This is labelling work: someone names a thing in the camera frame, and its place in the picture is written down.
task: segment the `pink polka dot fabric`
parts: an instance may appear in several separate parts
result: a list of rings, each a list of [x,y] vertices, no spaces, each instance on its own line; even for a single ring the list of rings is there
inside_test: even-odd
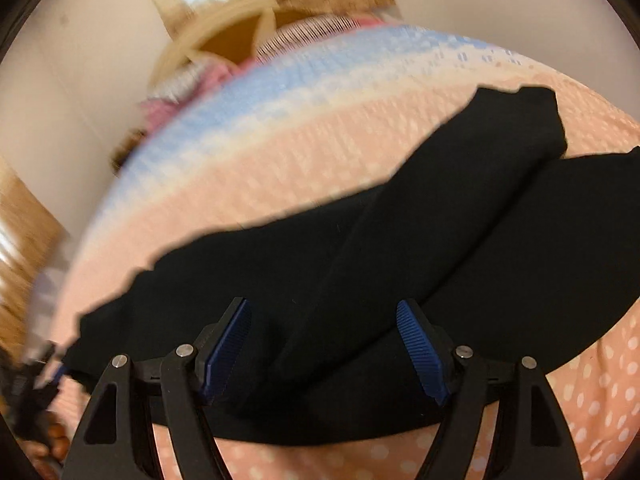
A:
[[[399,78],[352,100],[324,103],[321,115],[271,128],[260,141],[255,131],[247,130],[242,140],[229,144],[226,156],[212,160],[187,184],[132,211],[102,238],[85,244],[63,293],[54,339],[72,339],[78,314],[123,290],[133,269],[148,267],[167,247],[203,231],[280,218],[385,180],[425,132],[468,102],[478,84],[554,88],[569,143],[567,156],[626,152],[640,144],[640,125],[622,111],[567,76],[520,59],[520,65],[497,60],[464,71],[451,65],[428,80]],[[110,250],[115,243],[121,250]],[[607,476],[640,427],[639,321],[640,301],[599,341],[548,375],[589,480]],[[65,380],[55,407],[71,429],[84,402],[78,386]],[[482,478],[496,415],[497,404],[485,409],[468,480]],[[218,445],[239,480],[413,479],[436,430],[433,426],[318,447],[227,440]],[[177,480],[168,431],[155,432],[165,478]]]

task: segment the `white polka dot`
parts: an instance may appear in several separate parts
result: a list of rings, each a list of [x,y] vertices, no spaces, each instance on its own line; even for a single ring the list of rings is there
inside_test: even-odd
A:
[[[594,416],[600,413],[600,403],[594,400],[589,406],[589,415]]]
[[[358,469],[356,471],[356,480],[373,480],[373,473],[366,469]]]
[[[261,449],[260,456],[265,462],[270,464],[276,461],[276,454],[273,452],[273,449]]]
[[[585,438],[587,438],[587,430],[586,428],[580,428],[578,433],[575,434],[575,441],[580,444],[581,442],[584,442]]]
[[[429,449],[433,443],[433,435],[431,433],[422,433],[415,440],[415,443],[420,449]]]
[[[564,400],[571,400],[572,395],[574,394],[574,386],[572,384],[566,384],[564,386],[564,391],[562,393],[562,398]]]
[[[413,460],[402,460],[400,471],[407,474],[415,473],[418,471],[418,465]]]
[[[609,374],[602,374],[598,378],[598,384],[600,385],[601,388],[608,386],[610,382],[611,382],[611,376]]]
[[[382,444],[376,444],[371,448],[370,455],[373,460],[384,460],[389,456],[389,448],[382,446]]]
[[[484,471],[486,468],[486,458],[484,456],[479,456],[471,461],[471,469],[474,471]]]
[[[255,465],[249,469],[249,476],[252,478],[252,480],[262,480],[262,471],[260,471],[260,468],[256,467]]]
[[[336,451],[327,453],[326,461],[331,467],[342,467],[344,465],[344,457]]]

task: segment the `metal screw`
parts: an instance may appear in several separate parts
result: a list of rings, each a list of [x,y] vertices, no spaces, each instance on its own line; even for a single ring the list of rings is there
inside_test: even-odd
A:
[[[111,364],[114,368],[122,368],[125,364],[127,364],[127,356],[116,355],[116,357],[111,360]]]
[[[525,368],[528,368],[529,370],[533,370],[533,368],[538,366],[538,363],[533,357],[529,357],[527,355],[522,358],[522,366],[524,366]]]
[[[471,359],[474,356],[474,351],[470,346],[460,345],[456,348],[456,355],[461,359]]]
[[[177,349],[175,349],[175,353],[177,353],[179,357],[188,357],[193,354],[193,346],[189,344],[180,345]]]

